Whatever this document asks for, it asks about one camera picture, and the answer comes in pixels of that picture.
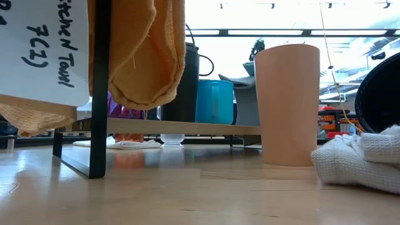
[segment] gray object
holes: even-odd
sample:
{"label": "gray object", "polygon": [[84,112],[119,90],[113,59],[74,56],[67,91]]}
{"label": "gray object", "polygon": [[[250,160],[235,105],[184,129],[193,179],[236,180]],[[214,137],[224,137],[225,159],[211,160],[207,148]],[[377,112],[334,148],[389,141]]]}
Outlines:
{"label": "gray object", "polygon": [[254,76],[254,62],[246,62],[243,64],[249,76]]}
{"label": "gray object", "polygon": [[255,77],[250,76],[234,79],[222,74],[218,74],[218,76],[221,80],[233,83],[237,104],[236,125],[260,126]]}

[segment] black cord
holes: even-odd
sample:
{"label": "black cord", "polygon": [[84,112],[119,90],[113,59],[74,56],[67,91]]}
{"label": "black cord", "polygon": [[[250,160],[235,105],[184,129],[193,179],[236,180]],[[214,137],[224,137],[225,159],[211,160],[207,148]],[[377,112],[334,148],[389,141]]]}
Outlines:
{"label": "black cord", "polygon": [[388,0],[386,0],[386,6],[383,7],[384,9],[387,9],[390,6],[390,3],[388,2]]}
{"label": "black cord", "polygon": [[194,43],[194,38],[193,38],[192,30],[190,29],[190,27],[188,26],[188,24],[185,24],[185,26],[187,27],[187,29],[188,29],[189,32],[190,32],[190,36],[192,37],[192,42],[193,42],[194,47],[196,47],[196,44]]}
{"label": "black cord", "polygon": [[211,66],[212,66],[211,72],[209,72],[207,74],[199,74],[199,76],[208,76],[208,75],[212,74],[214,72],[214,63],[207,56],[203,56],[203,55],[200,55],[200,54],[199,54],[199,56],[208,59],[210,61],[210,63],[211,63]]}
{"label": "black cord", "polygon": [[[188,24],[185,24],[185,26],[187,27],[187,29],[190,32],[190,36],[192,37],[192,42],[193,42],[194,47],[196,47],[196,43],[194,42],[194,37],[193,37],[192,30],[190,29]],[[213,61],[210,58],[208,58],[207,56],[203,56],[203,55],[200,55],[200,54],[199,54],[199,56],[208,59],[210,61],[210,63],[211,63],[211,66],[212,66],[211,72],[209,72],[207,74],[199,74],[199,76],[208,76],[208,75],[212,74],[214,72],[214,63],[213,63]]]}

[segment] wooden shelf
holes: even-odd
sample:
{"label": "wooden shelf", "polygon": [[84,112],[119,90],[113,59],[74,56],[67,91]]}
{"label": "wooden shelf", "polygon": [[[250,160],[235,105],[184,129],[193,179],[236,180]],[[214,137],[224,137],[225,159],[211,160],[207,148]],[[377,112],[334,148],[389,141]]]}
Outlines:
{"label": "wooden shelf", "polygon": [[[91,119],[76,121],[69,127],[60,128],[60,132],[90,132]],[[142,119],[107,119],[108,133],[141,134],[235,134],[260,135],[256,126],[237,126],[223,124],[205,124],[198,122],[151,121]]]}

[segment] orange towel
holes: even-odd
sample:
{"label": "orange towel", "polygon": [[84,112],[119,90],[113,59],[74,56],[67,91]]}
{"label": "orange towel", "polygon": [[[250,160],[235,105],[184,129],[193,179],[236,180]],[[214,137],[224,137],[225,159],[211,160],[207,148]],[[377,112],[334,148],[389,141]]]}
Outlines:
{"label": "orange towel", "polygon": [[[93,83],[94,7],[89,10],[89,88]],[[172,101],[184,69],[184,0],[112,1],[109,90],[117,103],[151,109]],[[32,136],[76,120],[76,108],[0,96],[0,114]]]}

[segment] red object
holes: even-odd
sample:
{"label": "red object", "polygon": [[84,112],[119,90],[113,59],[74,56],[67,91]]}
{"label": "red object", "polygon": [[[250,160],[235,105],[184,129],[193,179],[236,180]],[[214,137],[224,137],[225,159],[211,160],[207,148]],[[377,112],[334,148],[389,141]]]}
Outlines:
{"label": "red object", "polygon": [[318,111],[323,111],[323,110],[328,110],[328,109],[335,109],[335,108],[332,106],[323,106],[323,107],[319,107]]}
{"label": "red object", "polygon": [[343,134],[350,135],[350,132],[328,132],[326,137],[329,139],[334,139],[336,135],[342,136]]}

